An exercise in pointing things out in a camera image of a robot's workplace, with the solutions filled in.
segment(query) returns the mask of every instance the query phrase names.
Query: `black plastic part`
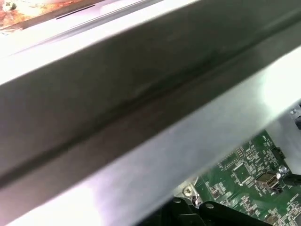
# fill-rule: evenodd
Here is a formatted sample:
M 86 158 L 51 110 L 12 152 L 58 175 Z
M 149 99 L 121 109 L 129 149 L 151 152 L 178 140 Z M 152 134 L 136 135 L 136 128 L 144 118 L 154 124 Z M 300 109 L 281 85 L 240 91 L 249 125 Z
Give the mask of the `black plastic part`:
M 272 149 L 272 153 L 274 154 L 274 156 L 276 157 L 277 160 L 282 160 L 282 159 L 286 158 L 279 147 L 274 147 Z
M 301 185 L 301 175 L 289 174 L 283 178 L 283 182 L 290 186 L 299 186 Z
M 144 220 L 139 226 L 269 226 L 246 214 L 220 205 L 205 202 L 199 209 L 184 199 L 174 198 L 160 211 Z
M 298 117 L 295 119 L 296 126 L 298 129 L 301 129 L 301 117 Z

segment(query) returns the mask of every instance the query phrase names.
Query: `green circuit board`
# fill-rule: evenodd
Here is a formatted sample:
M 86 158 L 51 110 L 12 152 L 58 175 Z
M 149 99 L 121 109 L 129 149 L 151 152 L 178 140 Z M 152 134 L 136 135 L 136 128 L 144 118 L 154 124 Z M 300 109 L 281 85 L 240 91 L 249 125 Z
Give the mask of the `green circuit board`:
M 287 166 L 266 131 L 199 176 L 195 189 L 202 201 L 214 201 L 276 226 L 296 226 L 301 217 L 301 186 L 279 180 L 277 193 L 258 184 L 266 172 Z

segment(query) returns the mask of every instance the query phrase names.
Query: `metal frame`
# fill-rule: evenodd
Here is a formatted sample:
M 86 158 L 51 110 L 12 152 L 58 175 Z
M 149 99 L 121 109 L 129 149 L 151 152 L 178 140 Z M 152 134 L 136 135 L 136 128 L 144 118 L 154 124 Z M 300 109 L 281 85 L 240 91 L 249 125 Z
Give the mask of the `metal frame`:
M 197 1 L 147 22 L 153 5 L 4 59 L 0 224 L 93 173 L 14 225 L 135 224 L 296 102 L 300 49 L 256 72 L 301 44 L 301 2 L 240 3 Z

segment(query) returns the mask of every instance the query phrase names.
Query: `rusty surface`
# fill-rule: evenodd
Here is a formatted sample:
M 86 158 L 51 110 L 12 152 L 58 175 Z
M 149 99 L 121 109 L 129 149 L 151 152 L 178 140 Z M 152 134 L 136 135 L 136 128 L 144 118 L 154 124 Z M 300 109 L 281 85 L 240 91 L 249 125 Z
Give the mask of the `rusty surface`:
M 16 0 L 15 10 L 4 11 L 3 0 L 0 0 L 0 32 L 19 31 L 100 1 L 72 0 L 56 4 L 35 4 Z

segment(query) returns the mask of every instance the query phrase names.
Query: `metal screw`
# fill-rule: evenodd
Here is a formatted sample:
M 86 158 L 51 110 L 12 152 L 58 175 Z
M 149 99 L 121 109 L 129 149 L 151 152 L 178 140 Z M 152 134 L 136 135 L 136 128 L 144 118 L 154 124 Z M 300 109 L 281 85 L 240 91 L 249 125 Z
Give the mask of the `metal screw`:
M 291 114 L 296 114 L 296 113 L 297 113 L 296 109 L 291 110 Z
M 206 203 L 206 207 L 208 209 L 213 209 L 214 208 L 214 205 L 212 205 L 211 203 Z
M 280 166 L 278 168 L 278 172 L 281 173 L 281 174 L 286 174 L 286 173 L 288 173 L 288 168 L 285 167 L 285 166 Z
M 183 189 L 183 194 L 187 197 L 192 195 L 192 188 L 190 186 L 187 186 L 186 188 Z
M 276 173 L 276 178 L 279 180 L 282 177 L 281 173 Z

